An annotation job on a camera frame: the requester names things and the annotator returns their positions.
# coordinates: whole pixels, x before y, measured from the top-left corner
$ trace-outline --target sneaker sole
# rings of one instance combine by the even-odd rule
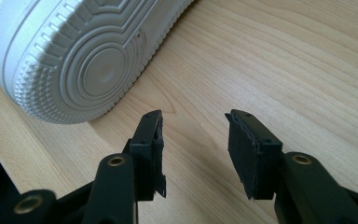
[[[0,86],[39,119],[96,119],[124,96],[191,2],[1,0]]]

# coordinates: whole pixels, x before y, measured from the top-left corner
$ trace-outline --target wooden surface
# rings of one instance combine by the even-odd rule
[[[232,108],[358,192],[358,1],[196,1],[99,119],[41,122],[0,90],[0,161],[21,192],[61,197],[90,182],[159,108],[168,197],[140,203],[141,223],[277,222],[272,202],[246,199],[228,156]]]

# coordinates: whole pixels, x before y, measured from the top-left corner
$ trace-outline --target white sneaker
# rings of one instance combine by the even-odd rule
[[[110,110],[191,0],[0,0],[0,86],[25,111],[80,123]]]

